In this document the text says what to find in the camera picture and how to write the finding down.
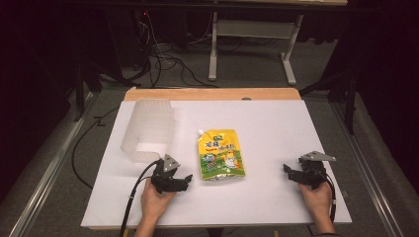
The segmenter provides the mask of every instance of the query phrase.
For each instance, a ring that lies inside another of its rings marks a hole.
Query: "translucent plastic container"
[[[121,150],[133,162],[150,163],[164,157],[173,135],[175,117],[170,101],[142,99],[135,103]]]

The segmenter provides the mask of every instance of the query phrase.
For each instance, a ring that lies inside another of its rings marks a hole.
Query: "white tabletop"
[[[135,102],[122,102],[91,194],[82,226],[120,227],[128,196],[146,164],[133,163],[120,147]],[[167,153],[181,167],[175,178],[193,174],[186,192],[178,193],[159,220],[160,227],[311,223],[302,195],[289,181],[283,164],[300,170],[297,158],[313,150],[324,152],[304,101],[172,101],[175,129]],[[239,138],[244,178],[203,181],[197,140],[199,129],[231,128]],[[336,223],[352,222],[336,186]],[[148,171],[151,175],[154,168]],[[141,217],[140,184],[128,227]]]

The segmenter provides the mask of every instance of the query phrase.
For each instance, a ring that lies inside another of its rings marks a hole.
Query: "cartoon image on package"
[[[203,180],[221,180],[245,175],[235,130],[208,130],[200,134],[198,153]]]

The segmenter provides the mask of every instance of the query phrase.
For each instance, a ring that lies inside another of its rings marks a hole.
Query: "table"
[[[321,6],[345,6],[347,0],[321,0],[321,1],[300,1],[300,0],[232,0],[232,2],[254,2],[254,3],[275,3],[275,4],[310,4]],[[252,37],[266,39],[289,40],[287,50],[281,52],[281,61],[290,85],[295,85],[293,68],[291,67],[290,57],[293,52],[296,37],[301,27],[303,15],[298,15],[293,23],[268,23],[255,21],[231,21],[219,20],[218,13],[212,13],[212,43],[209,58],[209,79],[216,79],[216,38],[217,36],[231,37]]]
[[[121,225],[128,193],[146,166],[132,163],[120,150],[121,142],[134,100],[157,97],[171,99],[175,110],[175,131],[167,151],[182,165],[175,178],[194,175],[188,190],[177,194],[173,199],[166,214],[159,220],[159,227],[311,222],[297,185],[288,181],[282,170],[283,163],[298,169],[296,160],[304,153],[312,150],[323,152],[304,101],[300,99],[297,90],[164,89],[129,90],[126,93],[82,226],[103,229],[118,228]],[[242,98],[250,98],[252,101],[242,101]],[[220,108],[228,108],[237,118],[231,119],[229,113],[213,112]],[[255,111],[259,115],[252,117]],[[200,178],[199,161],[194,159],[198,156],[198,128],[209,129],[220,125],[237,131],[246,177],[205,182]],[[279,149],[278,153],[273,152],[273,149]],[[257,157],[263,157],[264,162],[260,162]],[[328,162],[324,165],[334,180]],[[339,188],[336,188],[338,208],[335,221],[350,223],[352,220],[348,209]],[[127,222],[127,226],[131,228],[136,226],[140,218],[140,212],[133,210],[140,210],[139,197],[134,199]]]

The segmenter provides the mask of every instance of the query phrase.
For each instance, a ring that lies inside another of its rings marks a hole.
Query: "human hand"
[[[141,195],[142,218],[150,218],[156,221],[166,211],[170,200],[175,194],[160,194],[151,184],[151,180],[147,179]]]
[[[329,217],[330,205],[332,204],[332,190],[330,186],[323,182],[315,190],[308,186],[298,184],[304,196],[305,205],[314,219],[314,223],[319,233],[334,233],[335,229]]]

